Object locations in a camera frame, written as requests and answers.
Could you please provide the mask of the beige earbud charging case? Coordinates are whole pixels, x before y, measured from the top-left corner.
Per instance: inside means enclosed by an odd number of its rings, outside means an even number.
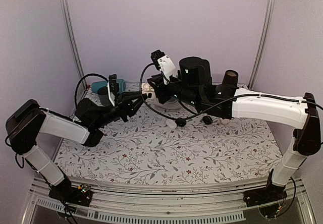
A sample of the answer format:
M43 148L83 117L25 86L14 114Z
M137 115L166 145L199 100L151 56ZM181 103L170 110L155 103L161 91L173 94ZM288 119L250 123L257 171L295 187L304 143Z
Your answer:
M144 82L141 84L141 90L143 94L153 94L154 93L154 89L152 86L150 86L150 84L148 82Z

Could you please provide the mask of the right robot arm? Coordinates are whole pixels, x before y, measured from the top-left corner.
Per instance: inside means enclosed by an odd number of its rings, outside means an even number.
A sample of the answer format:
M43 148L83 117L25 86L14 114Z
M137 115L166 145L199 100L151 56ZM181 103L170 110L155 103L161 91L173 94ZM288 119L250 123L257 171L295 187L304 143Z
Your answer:
M239 88L238 73L233 70L227 70L222 83L214 85L209 62L198 57L181 59L175 66L168 55L155 51L151 60L159 74L149 78L148 83L161 104L173 98L194 107L199 114L222 119L252 118L294 128L291 144L270 171L266 186L246 191L243 196L249 207L285 198L290 177L321 148L314 96L306 93L303 97L287 97Z

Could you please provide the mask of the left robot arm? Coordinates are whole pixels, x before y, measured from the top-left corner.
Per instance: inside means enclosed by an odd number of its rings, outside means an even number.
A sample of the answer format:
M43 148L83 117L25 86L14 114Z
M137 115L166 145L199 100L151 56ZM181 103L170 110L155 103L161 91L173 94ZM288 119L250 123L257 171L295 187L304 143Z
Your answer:
M37 144L37 136L49 134L94 147L104 136L103 127L118 120L127 122L150 97L150 93L123 92L117 94L109 106L99 106L84 98L76 106L77 120L41 108L36 100L30 99L7 119L5 142L44 178L50 188L50 198L61 203L89 206L93 196L91 187L85 184L73 187L67 175Z

